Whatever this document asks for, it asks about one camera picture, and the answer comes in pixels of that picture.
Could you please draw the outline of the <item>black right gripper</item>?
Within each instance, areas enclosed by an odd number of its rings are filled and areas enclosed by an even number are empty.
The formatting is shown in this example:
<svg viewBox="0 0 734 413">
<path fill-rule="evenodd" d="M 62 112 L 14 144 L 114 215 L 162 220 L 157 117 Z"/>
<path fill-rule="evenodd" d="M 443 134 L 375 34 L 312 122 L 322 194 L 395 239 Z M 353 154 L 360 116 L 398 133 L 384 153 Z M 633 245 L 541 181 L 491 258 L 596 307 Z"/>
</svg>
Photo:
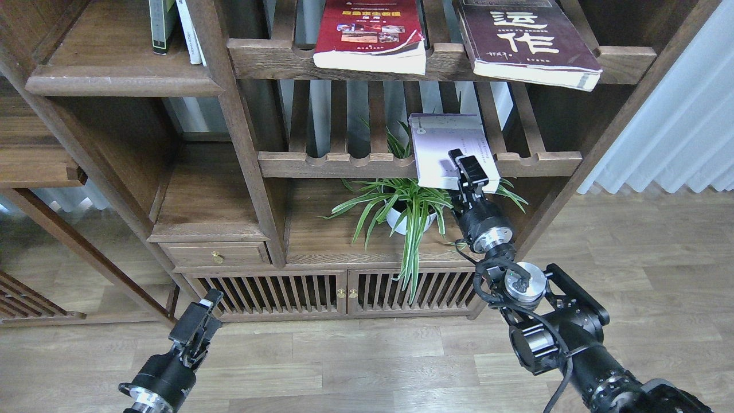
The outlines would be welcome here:
<svg viewBox="0 0 734 413">
<path fill-rule="evenodd" d="M 479 160 L 453 149 L 448 156 L 459 173 L 459 190 L 450 190 L 452 213 L 470 247 L 476 254 L 516 253 L 512 243 L 513 228 L 498 205 L 489 201 L 483 192 L 489 183 Z"/>
</svg>

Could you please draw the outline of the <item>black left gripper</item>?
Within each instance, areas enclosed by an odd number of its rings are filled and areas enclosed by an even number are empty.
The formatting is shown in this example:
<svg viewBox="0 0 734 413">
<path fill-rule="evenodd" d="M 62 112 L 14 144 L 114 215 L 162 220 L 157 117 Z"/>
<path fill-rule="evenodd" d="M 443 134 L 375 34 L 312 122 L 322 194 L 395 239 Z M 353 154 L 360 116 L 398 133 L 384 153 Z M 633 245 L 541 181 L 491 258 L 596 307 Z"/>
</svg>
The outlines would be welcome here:
<svg viewBox="0 0 734 413">
<path fill-rule="evenodd" d="M 120 383 L 120 392 L 134 398 L 125 412 L 178 412 L 195 385 L 195 372 L 209 352 L 210 341 L 222 322 L 212 316 L 224 293 L 210 289 L 192 302 L 169 334 L 174 344 L 165 354 L 155 354 L 131 383 Z"/>
</svg>

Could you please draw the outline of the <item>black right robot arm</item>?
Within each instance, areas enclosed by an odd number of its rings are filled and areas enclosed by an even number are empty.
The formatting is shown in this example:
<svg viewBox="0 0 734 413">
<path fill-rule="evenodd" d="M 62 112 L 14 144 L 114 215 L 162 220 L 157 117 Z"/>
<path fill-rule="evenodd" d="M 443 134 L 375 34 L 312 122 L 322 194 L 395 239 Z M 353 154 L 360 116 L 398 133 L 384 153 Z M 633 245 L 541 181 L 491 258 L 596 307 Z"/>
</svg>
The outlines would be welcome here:
<svg viewBox="0 0 734 413">
<path fill-rule="evenodd" d="M 558 265 L 516 262 L 512 227 L 485 198 L 489 179 L 474 156 L 449 152 L 458 178 L 452 212 L 475 262 L 474 291 L 509 325 L 519 363 L 534 375 L 558 369 L 563 379 L 545 411 L 572 384 L 592 412 L 709 412 L 694 395 L 664 379 L 641 383 L 603 345 L 609 314 Z"/>
</svg>

